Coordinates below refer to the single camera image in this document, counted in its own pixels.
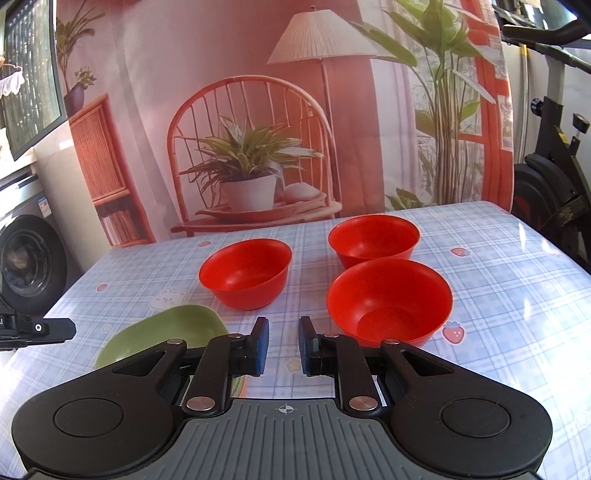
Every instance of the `purple vase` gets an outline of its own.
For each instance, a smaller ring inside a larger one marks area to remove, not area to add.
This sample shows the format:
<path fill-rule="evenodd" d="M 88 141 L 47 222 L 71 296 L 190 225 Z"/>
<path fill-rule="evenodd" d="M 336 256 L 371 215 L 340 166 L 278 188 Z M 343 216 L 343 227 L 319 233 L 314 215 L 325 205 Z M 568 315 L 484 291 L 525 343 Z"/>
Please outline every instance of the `purple vase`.
<path fill-rule="evenodd" d="M 80 111 L 84 106 L 84 87 L 81 83 L 76 83 L 72 90 L 64 95 L 64 104 L 68 118 Z"/>

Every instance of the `table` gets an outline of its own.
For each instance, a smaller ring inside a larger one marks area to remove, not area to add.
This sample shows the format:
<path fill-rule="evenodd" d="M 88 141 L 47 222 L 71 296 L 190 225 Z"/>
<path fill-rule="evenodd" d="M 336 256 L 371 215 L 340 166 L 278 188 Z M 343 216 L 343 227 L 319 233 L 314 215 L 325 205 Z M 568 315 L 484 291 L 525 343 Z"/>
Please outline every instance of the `table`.
<path fill-rule="evenodd" d="M 413 259 L 435 268 L 454 292 L 450 324 L 424 348 L 544 405 L 554 437 L 539 472 L 543 478 L 591 478 L 591 277 L 490 203 L 396 215 L 420 228 Z M 326 240 L 340 221 L 216 233 L 110 252 L 48 314 L 74 320 L 76 337 L 63 345 L 19 350 L 0 369 L 0 474 L 24 473 L 9 428 L 26 399 L 89 372 L 116 332 L 178 304 L 210 306 L 234 332 L 249 333 L 257 316 L 269 318 L 265 374 L 247 378 L 243 396 L 331 396 L 329 378 L 301 373 L 296 327 L 301 315 L 309 315 L 317 331 L 339 331 L 324 298 L 343 270 Z M 257 312 L 237 312 L 214 299 L 196 275 L 213 252 L 248 238 L 284 241 L 293 249 L 293 263 L 275 302 Z"/>

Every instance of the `lamp shade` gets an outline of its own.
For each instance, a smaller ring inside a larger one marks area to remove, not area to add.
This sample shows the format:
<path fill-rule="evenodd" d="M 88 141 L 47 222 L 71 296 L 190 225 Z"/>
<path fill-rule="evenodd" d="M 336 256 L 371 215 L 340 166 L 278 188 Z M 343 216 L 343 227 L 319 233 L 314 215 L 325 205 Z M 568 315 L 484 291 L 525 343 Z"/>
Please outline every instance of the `lamp shade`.
<path fill-rule="evenodd" d="M 332 10 L 314 10 L 292 17 L 267 64 L 353 55 L 380 52 Z"/>

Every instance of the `strawberry print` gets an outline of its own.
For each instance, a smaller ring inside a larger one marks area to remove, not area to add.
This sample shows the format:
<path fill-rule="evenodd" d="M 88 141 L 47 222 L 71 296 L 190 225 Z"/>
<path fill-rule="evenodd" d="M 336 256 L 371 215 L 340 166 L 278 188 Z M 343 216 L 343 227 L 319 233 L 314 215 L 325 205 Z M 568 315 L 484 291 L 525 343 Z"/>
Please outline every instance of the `strawberry print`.
<path fill-rule="evenodd" d="M 464 339 L 466 331 L 457 322 L 447 322 L 443 326 L 443 336 L 446 340 L 454 345 L 457 345 Z"/>
<path fill-rule="evenodd" d="M 458 257 L 467 257 L 470 255 L 470 251 L 462 247 L 452 248 L 451 252 Z"/>

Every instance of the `black clamp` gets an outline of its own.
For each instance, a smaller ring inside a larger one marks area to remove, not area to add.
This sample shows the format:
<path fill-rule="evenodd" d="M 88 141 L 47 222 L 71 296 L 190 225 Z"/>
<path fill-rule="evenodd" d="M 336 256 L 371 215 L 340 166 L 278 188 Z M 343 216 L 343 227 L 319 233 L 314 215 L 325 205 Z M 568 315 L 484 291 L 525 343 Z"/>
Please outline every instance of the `black clamp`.
<path fill-rule="evenodd" d="M 333 377 L 341 410 L 383 422 L 432 471 L 510 478 L 535 472 L 550 446 L 550 417 L 533 398 L 420 348 L 396 339 L 360 348 L 344 335 L 317 334 L 309 317 L 300 319 L 299 343 L 304 373 Z M 371 401 L 379 400 L 372 375 L 385 405 Z M 352 404 L 359 396 L 370 400 Z"/>
<path fill-rule="evenodd" d="M 232 380 L 263 373 L 268 342 L 269 322 L 259 317 L 250 335 L 206 347 L 159 343 L 31 398 L 14 416 L 12 439 L 27 469 L 66 478 L 123 473 L 153 460 L 186 420 L 226 412 Z"/>
<path fill-rule="evenodd" d="M 16 310 L 0 309 L 0 351 L 30 345 L 63 343 L 76 335 L 70 319 L 31 320 Z"/>

